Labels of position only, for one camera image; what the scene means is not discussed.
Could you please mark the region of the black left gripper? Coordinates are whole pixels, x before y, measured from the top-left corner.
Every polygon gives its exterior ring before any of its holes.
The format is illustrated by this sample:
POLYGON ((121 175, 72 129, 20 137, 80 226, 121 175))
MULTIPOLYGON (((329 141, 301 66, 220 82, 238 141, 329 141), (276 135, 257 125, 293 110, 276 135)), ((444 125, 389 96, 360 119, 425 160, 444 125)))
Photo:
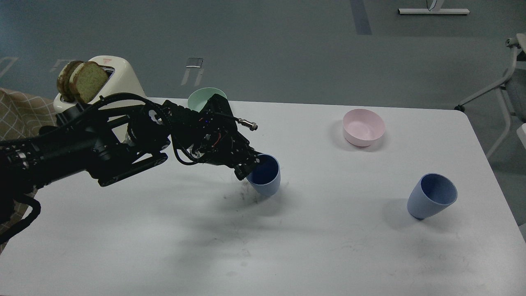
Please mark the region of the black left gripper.
POLYGON ((213 95, 200 112, 173 104, 173 150, 184 165, 212 164, 234 169, 244 180, 259 164, 258 151, 238 131, 238 124, 257 125, 233 116, 228 100, 213 95))

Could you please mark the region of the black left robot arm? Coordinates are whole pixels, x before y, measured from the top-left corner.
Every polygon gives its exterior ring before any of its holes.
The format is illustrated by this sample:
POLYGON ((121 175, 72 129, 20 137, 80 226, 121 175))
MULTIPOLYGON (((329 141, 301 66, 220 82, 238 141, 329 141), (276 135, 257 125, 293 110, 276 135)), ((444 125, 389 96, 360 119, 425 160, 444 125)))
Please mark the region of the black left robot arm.
POLYGON ((38 136, 1 142, 1 223, 12 220, 17 204, 31 208, 2 232, 2 244, 41 213, 30 193, 82 171, 107 187, 162 164, 169 146, 183 165, 226 166, 239 180, 261 162, 238 131, 238 125, 255 131, 257 124, 233 116, 221 95, 193 111, 121 92, 100 96, 94 104, 79 103, 58 114, 57 122, 43 126, 38 136))

